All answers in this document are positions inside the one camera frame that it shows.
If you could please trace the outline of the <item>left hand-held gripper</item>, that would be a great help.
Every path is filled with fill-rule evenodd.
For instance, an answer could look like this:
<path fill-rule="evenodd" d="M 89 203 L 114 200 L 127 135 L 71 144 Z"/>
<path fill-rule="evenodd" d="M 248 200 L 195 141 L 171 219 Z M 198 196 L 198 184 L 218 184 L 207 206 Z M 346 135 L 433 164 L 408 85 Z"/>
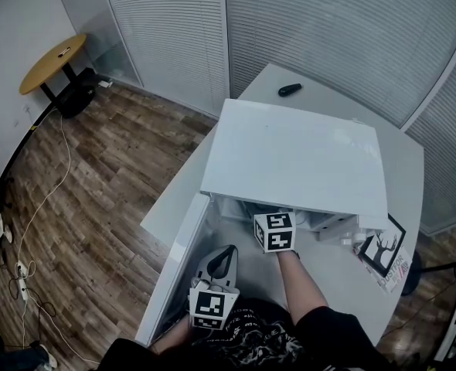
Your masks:
<path fill-rule="evenodd" d="M 223 329 L 233 310 L 239 290 L 238 249 L 226 245 L 206 255 L 197 268 L 189 289 L 190 323 L 196 328 Z"/>

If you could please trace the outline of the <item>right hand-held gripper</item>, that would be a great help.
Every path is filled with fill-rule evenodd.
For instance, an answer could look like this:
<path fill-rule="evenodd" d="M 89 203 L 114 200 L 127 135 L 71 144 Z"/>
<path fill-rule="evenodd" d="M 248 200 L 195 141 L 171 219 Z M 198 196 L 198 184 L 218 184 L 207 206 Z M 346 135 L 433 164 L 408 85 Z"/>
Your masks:
<path fill-rule="evenodd" d="M 294 250 L 295 213 L 254 215 L 254 237 L 260 243 L 264 253 Z"/>

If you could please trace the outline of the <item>white microwave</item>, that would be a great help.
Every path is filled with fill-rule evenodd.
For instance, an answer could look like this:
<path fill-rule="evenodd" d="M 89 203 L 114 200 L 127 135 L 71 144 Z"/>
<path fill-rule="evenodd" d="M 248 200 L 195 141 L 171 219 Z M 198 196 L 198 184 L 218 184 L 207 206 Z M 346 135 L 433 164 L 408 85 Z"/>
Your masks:
<path fill-rule="evenodd" d="M 240 294 L 285 306 L 277 258 L 254 237 L 254 215 L 287 212 L 295 213 L 294 249 L 328 303 L 355 315 L 377 342 L 391 307 L 343 245 L 389 222 L 375 130 L 232 99 L 143 220 L 169 254 L 137 339 L 152 343 L 189 306 L 199 262 L 226 245 L 238 249 Z"/>

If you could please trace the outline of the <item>person's right forearm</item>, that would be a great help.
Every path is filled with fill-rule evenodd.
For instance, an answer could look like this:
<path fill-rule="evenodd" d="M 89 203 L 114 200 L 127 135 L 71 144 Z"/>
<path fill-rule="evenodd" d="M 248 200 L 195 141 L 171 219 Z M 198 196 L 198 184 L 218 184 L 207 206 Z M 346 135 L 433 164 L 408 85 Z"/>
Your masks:
<path fill-rule="evenodd" d="M 327 307 L 328 302 L 318 285 L 294 251 L 277 253 L 291 320 L 296 325 L 309 312 Z"/>

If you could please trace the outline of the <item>person's left forearm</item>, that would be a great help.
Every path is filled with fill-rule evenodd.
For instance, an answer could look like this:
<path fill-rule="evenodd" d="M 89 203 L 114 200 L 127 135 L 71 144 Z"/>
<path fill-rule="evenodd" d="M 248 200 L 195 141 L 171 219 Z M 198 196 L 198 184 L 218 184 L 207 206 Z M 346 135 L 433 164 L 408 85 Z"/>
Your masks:
<path fill-rule="evenodd" d="M 156 339 L 148 347 L 148 350 L 157 356 L 164 355 L 173 349 L 188 344 L 192 338 L 192 331 L 193 327 L 190 322 L 190 316 L 185 315 L 160 338 Z"/>

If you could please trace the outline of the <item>grey table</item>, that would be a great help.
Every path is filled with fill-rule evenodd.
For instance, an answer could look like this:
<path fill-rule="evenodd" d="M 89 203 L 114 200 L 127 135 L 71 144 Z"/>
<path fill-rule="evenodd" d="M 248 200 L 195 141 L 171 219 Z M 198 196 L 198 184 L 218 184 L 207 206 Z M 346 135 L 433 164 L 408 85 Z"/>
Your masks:
<path fill-rule="evenodd" d="M 424 150 L 341 93 L 274 64 L 236 99 L 142 220 L 168 256 L 138 328 L 149 344 L 187 308 L 199 262 L 234 245 L 236 287 L 287 304 L 274 254 L 247 203 L 296 215 L 295 249 L 328 303 L 355 315 L 378 342 L 400 297 L 384 291 L 353 252 L 380 238 L 384 263 L 412 253 L 420 228 Z"/>

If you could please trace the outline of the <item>person's black printed shirt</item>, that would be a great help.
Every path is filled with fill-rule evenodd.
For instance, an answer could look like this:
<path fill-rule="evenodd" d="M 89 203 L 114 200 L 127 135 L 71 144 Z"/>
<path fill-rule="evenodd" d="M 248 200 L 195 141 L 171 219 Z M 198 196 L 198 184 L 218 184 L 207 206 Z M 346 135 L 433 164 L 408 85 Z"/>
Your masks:
<path fill-rule="evenodd" d="M 191 341 L 155 354 L 117 339 L 97 371 L 395 371 L 354 315 L 320 307 L 297 323 L 259 299 L 236 302 L 221 330 L 196 328 Z"/>

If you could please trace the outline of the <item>black framed deer picture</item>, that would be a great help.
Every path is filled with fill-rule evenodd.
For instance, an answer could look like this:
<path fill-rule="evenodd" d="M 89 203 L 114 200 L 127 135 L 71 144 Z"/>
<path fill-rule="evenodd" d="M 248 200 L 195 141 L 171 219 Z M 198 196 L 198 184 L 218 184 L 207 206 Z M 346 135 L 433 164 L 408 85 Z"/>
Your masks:
<path fill-rule="evenodd" d="M 380 277 L 390 272 L 403 244 L 406 230 L 388 214 L 389 225 L 385 231 L 371 233 L 358 249 L 358 257 Z"/>

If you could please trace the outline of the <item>white magazine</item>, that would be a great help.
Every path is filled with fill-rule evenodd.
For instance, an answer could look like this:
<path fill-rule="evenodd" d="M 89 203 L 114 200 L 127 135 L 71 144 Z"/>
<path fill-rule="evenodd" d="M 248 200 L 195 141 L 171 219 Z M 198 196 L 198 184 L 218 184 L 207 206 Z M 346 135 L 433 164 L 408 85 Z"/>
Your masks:
<path fill-rule="evenodd" d="M 359 261 L 367 270 L 371 278 L 385 293 L 392 293 L 399 283 L 406 279 L 411 265 L 411 257 L 405 250 L 404 245 L 400 247 L 392 267 L 385 277 L 379 275 L 379 273 L 370 267 L 364 260 L 359 259 Z"/>

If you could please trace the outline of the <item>black oval device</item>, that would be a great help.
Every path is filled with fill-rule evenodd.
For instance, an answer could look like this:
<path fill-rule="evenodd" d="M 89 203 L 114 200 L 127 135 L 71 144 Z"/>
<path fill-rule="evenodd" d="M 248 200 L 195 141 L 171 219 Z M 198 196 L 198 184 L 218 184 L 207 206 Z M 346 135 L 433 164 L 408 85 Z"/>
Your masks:
<path fill-rule="evenodd" d="M 281 87 L 278 90 L 277 94 L 279 97 L 289 97 L 292 94 L 297 93 L 301 89 L 302 85 L 300 83 L 288 84 L 286 86 Z"/>

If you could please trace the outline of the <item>black standing fan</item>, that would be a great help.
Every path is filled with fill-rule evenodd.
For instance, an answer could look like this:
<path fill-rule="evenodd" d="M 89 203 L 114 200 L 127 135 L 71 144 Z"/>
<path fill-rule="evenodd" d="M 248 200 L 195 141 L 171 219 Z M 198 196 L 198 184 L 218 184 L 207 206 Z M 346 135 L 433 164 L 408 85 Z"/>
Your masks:
<path fill-rule="evenodd" d="M 405 321 L 400 328 L 404 328 L 406 325 L 408 325 L 410 322 L 412 322 L 421 312 L 421 310 L 430 302 L 432 302 L 434 299 L 440 297 L 448 288 L 456 284 L 456 261 L 450 262 L 448 264 L 442 264 L 442 265 L 437 265 L 434 267 L 422 267 L 422 262 L 420 255 L 417 251 L 414 252 L 414 256 L 412 259 L 412 263 L 410 265 L 410 269 L 407 275 L 407 279 L 405 280 L 405 284 L 403 286 L 403 290 L 401 293 L 402 297 L 407 297 L 411 294 L 414 293 L 414 291 L 417 289 L 417 286 L 420 283 L 420 279 L 425 275 L 425 274 L 430 274 L 430 273 L 435 273 L 435 272 L 440 272 L 440 271 L 448 271 L 452 270 L 453 275 L 454 275 L 454 281 L 450 283 L 446 288 L 442 289 L 440 292 L 438 292 L 435 296 L 430 298 L 427 302 L 425 302 L 417 311 L 416 313 L 407 321 Z"/>

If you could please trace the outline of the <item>glass partition with blinds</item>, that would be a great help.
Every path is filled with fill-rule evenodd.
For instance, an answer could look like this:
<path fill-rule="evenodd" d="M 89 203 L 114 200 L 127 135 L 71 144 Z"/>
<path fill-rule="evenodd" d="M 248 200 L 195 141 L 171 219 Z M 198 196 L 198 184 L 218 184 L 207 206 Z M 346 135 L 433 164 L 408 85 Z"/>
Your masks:
<path fill-rule="evenodd" d="M 62 0 L 98 73 L 220 113 L 269 64 L 424 148 L 420 227 L 456 226 L 456 0 Z"/>

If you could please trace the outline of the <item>round wooden table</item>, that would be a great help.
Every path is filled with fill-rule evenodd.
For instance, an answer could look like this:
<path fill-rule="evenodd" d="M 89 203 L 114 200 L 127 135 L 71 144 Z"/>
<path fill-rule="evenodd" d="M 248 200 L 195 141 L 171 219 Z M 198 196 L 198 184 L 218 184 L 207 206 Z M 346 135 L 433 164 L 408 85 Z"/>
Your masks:
<path fill-rule="evenodd" d="M 70 65 L 70 60 L 82 50 L 86 40 L 86 34 L 77 34 L 53 47 L 26 74 L 19 86 L 19 93 L 26 95 L 36 88 L 40 88 L 64 118 L 77 116 L 95 96 L 95 88 L 91 85 L 84 85 Z M 58 54 L 67 47 L 71 47 L 71 50 L 59 58 Z M 61 101 L 46 83 L 59 71 L 64 72 L 73 89 L 65 101 Z"/>

